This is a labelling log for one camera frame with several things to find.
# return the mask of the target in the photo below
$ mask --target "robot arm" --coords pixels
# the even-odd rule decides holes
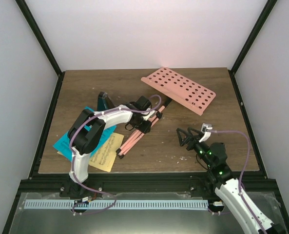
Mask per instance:
[[[226,204],[236,220],[241,225],[245,234],[263,233],[260,225],[251,214],[249,208],[257,216],[263,228],[269,234],[284,234],[285,230],[279,225],[274,225],[254,204],[244,189],[239,192],[239,181],[233,177],[232,171],[226,163],[227,155],[223,143],[213,143],[208,146],[207,140],[211,132],[210,124],[203,124],[201,131],[188,128],[188,131],[177,129],[180,146],[187,144],[187,150],[194,150],[207,165],[207,178],[215,194]]]
[[[105,129],[110,128],[120,123],[127,123],[143,133],[148,133],[152,123],[148,121],[148,117],[155,114],[155,111],[150,111],[151,102],[141,96],[136,102],[129,102],[112,109],[111,112],[105,114],[103,111],[92,112],[85,109],[81,112],[73,126],[68,132],[68,138],[71,139],[81,125],[89,118],[101,114],[99,117],[90,121],[87,126],[90,130],[82,128],[75,137],[72,149],[75,153],[72,154],[74,161],[74,172],[79,180],[83,182],[88,178],[88,165],[91,152],[97,147]],[[134,113],[129,110],[146,111],[145,113]],[[74,178],[73,171],[69,173],[70,178],[77,183]]]

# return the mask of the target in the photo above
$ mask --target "black frame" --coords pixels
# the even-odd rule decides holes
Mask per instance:
[[[12,205],[9,217],[6,221],[3,233],[9,233],[14,214],[19,202],[21,193],[43,193],[53,192],[60,193],[61,188],[69,180],[68,174],[52,174],[45,175],[39,174],[38,169],[41,161],[41,157],[44,151],[44,146],[48,137],[50,125],[52,122],[53,114],[56,108],[59,92],[62,87],[65,72],[62,72],[57,61],[55,60],[43,34],[41,33],[31,11],[29,10],[25,0],[16,0],[20,10],[22,11],[26,21],[30,25],[37,40],[39,41],[44,53],[48,57],[53,69],[55,70],[58,80],[56,88],[53,94],[53,98],[50,103],[49,111],[45,120],[45,124],[41,133],[40,141],[36,150],[35,158],[32,164],[32,168],[29,174],[29,179],[22,180],[18,192],[15,196],[14,203]],[[281,203],[281,213],[284,218],[286,228],[289,232],[289,216],[284,206],[280,191],[276,184],[275,179],[268,179],[267,173],[260,156],[260,152],[250,125],[250,121],[245,109],[245,105],[241,98],[240,91],[238,89],[235,73],[239,66],[243,62],[246,54],[256,39],[259,31],[269,16],[271,10],[275,6],[277,0],[268,0],[263,11],[261,12],[255,26],[253,27],[249,37],[247,38],[238,58],[236,59],[234,66],[229,70],[229,75],[233,84],[233,88],[245,121],[246,128],[248,130],[251,144],[259,165],[259,171],[257,172],[245,172],[243,176],[243,183],[245,184],[246,191],[248,192],[274,192],[275,198]],[[204,199],[215,199],[216,196],[209,191],[204,190],[202,179],[205,176],[205,172],[198,173],[141,173],[141,174],[89,174],[87,183],[92,187],[102,187],[110,193],[127,193],[127,192],[185,192],[190,191],[190,188],[194,189],[191,192],[191,196],[203,197]]]

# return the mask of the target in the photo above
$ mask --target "wooden table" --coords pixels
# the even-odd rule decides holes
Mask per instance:
[[[48,139],[41,159],[39,173],[68,173],[71,163],[57,154],[53,144],[73,125],[85,106],[96,110],[100,91],[109,94],[116,104],[136,101],[141,95],[160,94],[141,82],[156,69],[81,70],[67,71],[58,97]],[[240,130],[247,133],[235,92],[226,68],[174,69],[176,72],[216,92],[216,98],[202,116],[172,101],[163,112],[163,118],[133,147],[123,159],[117,158],[112,172],[196,172],[203,171],[195,162],[195,153],[180,147],[176,129],[192,126],[200,129],[202,123],[211,123],[216,130]],[[115,132],[125,136],[131,132],[124,124]],[[207,141],[224,142],[230,168],[241,171],[247,153],[244,137],[237,134],[212,134]],[[251,150],[248,171],[258,171],[256,157]],[[89,172],[102,173],[89,166]]]

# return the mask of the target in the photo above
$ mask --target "perforated metal sheet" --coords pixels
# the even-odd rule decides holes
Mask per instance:
[[[214,91],[167,67],[141,80],[200,116],[216,97]]]
[[[26,200],[24,209],[71,209],[75,200]],[[94,200],[87,205],[79,204],[76,209],[104,209],[113,200]],[[206,211],[207,200],[118,200],[111,210],[198,210]]]

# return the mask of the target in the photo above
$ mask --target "white panel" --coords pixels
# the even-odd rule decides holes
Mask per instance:
[[[289,213],[289,1],[278,1],[236,79],[271,178]]]
[[[27,0],[62,70],[232,67],[266,0]]]
[[[56,81],[15,1],[0,0],[0,233],[31,168]]]

